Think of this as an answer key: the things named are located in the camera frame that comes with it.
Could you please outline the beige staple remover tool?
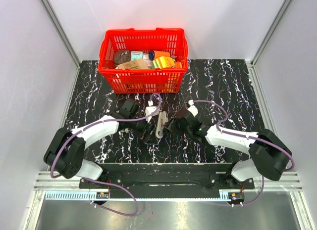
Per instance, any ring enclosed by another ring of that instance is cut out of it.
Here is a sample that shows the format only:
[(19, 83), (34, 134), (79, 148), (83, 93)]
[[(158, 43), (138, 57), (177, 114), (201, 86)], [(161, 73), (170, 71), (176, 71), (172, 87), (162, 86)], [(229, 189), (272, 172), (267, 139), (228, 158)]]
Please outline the beige staple remover tool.
[(163, 137), (163, 129), (165, 123), (168, 122), (168, 115), (166, 111), (162, 111), (158, 115), (158, 122), (156, 127), (156, 138), (162, 138)]

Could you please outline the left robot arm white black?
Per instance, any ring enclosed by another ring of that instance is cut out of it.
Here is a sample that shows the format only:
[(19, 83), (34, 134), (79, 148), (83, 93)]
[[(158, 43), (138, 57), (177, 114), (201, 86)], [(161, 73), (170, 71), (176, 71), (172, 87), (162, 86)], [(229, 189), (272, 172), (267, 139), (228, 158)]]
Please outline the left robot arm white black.
[(103, 168), (84, 159), (84, 152), (95, 142), (119, 131), (144, 131), (150, 118), (158, 113), (159, 105), (155, 106), (150, 100), (145, 116), (137, 118), (139, 108), (138, 102), (127, 99), (121, 107), (92, 123), (72, 130), (65, 127), (58, 129), (44, 155), (44, 162), (51, 167), (51, 178), (70, 179), (77, 176), (90, 179), (90, 183), (96, 188), (104, 187), (107, 176), (103, 173)]

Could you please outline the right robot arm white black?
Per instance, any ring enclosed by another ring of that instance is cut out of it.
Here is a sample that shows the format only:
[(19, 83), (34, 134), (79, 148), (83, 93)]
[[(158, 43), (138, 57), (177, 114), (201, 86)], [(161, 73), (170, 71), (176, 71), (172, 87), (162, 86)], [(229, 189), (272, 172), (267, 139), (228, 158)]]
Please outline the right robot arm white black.
[(271, 181), (280, 180), (292, 156), (291, 151), (271, 131), (242, 132), (200, 122), (190, 111), (180, 110), (164, 128), (190, 137), (196, 143), (223, 146), (249, 155), (249, 159), (235, 163), (225, 176), (230, 188), (243, 181), (263, 176)]

